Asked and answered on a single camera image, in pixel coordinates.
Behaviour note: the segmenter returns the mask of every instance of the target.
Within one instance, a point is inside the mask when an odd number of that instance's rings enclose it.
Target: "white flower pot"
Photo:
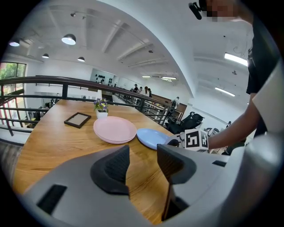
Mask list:
[[[103,118],[103,117],[107,117],[107,115],[108,115],[108,112],[99,112],[98,110],[96,110],[96,113],[97,113],[98,119]]]

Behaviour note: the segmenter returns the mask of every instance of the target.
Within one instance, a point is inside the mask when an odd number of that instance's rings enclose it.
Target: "potted plant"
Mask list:
[[[105,99],[97,98],[97,100],[94,101],[94,105],[95,105],[94,110],[96,110],[98,119],[103,118],[103,117],[107,117],[108,105],[107,105],[107,101]]]

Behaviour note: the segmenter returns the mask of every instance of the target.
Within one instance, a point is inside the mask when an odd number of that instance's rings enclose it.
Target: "pink plate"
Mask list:
[[[132,140],[137,132],[135,125],[120,117],[104,117],[94,122],[97,136],[111,144],[123,144]]]

